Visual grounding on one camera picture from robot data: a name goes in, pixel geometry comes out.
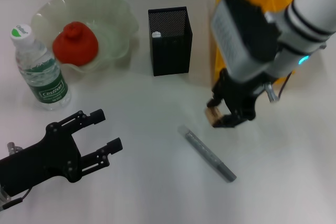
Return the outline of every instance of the cable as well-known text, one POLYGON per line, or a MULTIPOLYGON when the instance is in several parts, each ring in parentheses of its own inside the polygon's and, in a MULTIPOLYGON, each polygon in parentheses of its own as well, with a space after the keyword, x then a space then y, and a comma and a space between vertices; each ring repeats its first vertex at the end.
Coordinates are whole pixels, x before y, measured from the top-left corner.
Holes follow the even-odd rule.
POLYGON ((28 189, 28 191, 26 191, 24 196, 22 196, 22 200, 24 200, 27 197, 27 195, 30 193, 31 190, 32 190, 32 187, 30 189, 28 189))
POLYGON ((282 94, 282 92, 283 92, 283 90, 284 90, 284 88, 285 88, 285 86, 286 86, 286 84, 287 84, 287 82, 288 82, 288 80, 289 80, 289 77, 292 75, 292 72, 289 74, 289 75, 287 75, 287 77, 286 77, 286 79, 285 79, 285 82, 283 83, 283 85, 281 86, 281 89, 280 89, 280 91, 279 91, 279 95, 278 95, 278 98, 280 99, 280 96, 281 96, 281 94, 282 94))
POLYGON ((22 196, 21 198, 17 198, 17 199, 13 199, 11 200, 10 202, 6 203, 6 204, 3 204, 1 207, 0 207, 0 212, 3 211, 3 210, 6 210, 12 206, 15 206, 19 203, 21 203, 26 197, 27 195, 30 193, 32 189, 28 189, 28 191, 24 194, 24 196, 22 196))

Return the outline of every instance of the green bottle label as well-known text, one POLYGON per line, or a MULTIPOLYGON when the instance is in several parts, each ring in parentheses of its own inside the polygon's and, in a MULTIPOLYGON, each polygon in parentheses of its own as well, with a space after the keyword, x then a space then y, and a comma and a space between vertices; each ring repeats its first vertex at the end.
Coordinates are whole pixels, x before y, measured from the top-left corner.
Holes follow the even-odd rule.
POLYGON ((54 103, 61 100, 68 92, 68 85, 63 79, 62 73, 59 72, 59 76, 55 81, 48 85, 35 87, 29 85, 34 96, 42 103, 54 103))

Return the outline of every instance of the black pen holder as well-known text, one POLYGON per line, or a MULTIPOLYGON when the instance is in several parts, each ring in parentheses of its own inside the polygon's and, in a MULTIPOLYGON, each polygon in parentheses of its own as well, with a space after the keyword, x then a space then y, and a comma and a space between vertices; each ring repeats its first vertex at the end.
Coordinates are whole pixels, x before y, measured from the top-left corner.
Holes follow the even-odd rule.
POLYGON ((193 33, 187 8, 148 10, 148 16, 154 76, 188 73, 193 33))

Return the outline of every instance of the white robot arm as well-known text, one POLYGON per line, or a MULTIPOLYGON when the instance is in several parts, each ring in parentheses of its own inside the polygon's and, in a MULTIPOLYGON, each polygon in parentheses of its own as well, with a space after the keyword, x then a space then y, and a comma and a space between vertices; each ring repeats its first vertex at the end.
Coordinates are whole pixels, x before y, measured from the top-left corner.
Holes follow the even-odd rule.
POLYGON ((207 116, 214 127, 235 127, 255 118, 261 93, 277 101, 272 84, 326 47, 336 32, 336 0, 293 0, 265 14, 248 0, 221 0, 212 30, 226 69, 213 88, 207 116), (220 115, 221 100, 231 115, 220 115))

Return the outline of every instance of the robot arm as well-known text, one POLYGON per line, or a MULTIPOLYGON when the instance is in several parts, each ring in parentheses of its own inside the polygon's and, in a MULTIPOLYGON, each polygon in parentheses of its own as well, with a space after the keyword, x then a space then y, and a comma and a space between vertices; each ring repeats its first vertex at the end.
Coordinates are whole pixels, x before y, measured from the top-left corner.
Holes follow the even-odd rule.
POLYGON ((227 68, 206 114, 213 127, 235 127, 255 118, 261 93, 277 101, 272 84, 326 47, 336 31, 336 0, 293 0, 286 9, 265 14, 248 0, 221 0, 212 30, 227 68), (222 100, 230 115, 219 113, 222 100))
POLYGON ((83 176, 110 165, 108 155, 122 150, 119 138, 85 156, 81 156, 72 134, 105 120, 104 112, 90 115, 82 111, 46 127, 44 138, 22 149, 8 144, 9 156, 0 160, 0 211, 12 207, 26 197, 33 186, 52 177, 62 176, 75 183, 83 176), (11 197, 28 190, 22 198, 11 197))

